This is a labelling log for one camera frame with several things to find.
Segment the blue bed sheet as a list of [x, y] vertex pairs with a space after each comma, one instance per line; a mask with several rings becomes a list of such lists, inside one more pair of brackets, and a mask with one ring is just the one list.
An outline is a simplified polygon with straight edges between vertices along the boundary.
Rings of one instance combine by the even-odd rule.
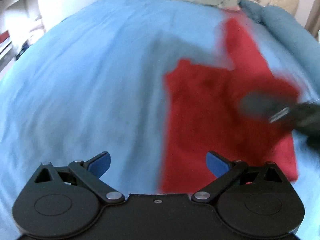
[[160, 192], [167, 122], [164, 74], [179, 59], [224, 63], [217, 8], [171, 0], [101, 0], [65, 18], [1, 78], [1, 239], [45, 161], [108, 151], [102, 180], [124, 194]]

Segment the white shelf desk unit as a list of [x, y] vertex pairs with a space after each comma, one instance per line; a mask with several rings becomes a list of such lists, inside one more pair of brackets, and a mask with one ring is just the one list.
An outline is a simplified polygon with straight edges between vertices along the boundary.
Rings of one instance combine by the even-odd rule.
[[1, 0], [1, 73], [45, 33], [38, 0]]

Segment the folded blue duvet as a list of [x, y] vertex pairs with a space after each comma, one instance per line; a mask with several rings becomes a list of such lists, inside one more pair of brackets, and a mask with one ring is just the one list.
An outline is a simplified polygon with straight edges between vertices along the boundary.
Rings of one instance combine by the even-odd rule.
[[240, 0], [238, 5], [251, 20], [264, 25], [302, 64], [319, 65], [319, 43], [287, 11], [248, 0]]

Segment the red knit sweater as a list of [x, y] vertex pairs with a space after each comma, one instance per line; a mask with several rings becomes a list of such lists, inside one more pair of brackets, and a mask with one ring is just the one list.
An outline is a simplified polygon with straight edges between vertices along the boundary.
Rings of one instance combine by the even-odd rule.
[[162, 193], [193, 193], [212, 182], [205, 162], [209, 151], [253, 166], [273, 161], [289, 181], [298, 178], [290, 130], [238, 110], [240, 100], [255, 90], [296, 103], [298, 88], [272, 74], [238, 18], [225, 20], [222, 29], [232, 69], [181, 59], [164, 77], [170, 103]]

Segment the beige curtain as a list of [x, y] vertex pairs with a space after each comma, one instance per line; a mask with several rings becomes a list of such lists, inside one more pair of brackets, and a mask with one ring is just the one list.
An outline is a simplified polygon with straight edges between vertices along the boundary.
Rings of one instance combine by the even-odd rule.
[[314, 0], [304, 29], [306, 29], [316, 40], [319, 39], [320, 0]]

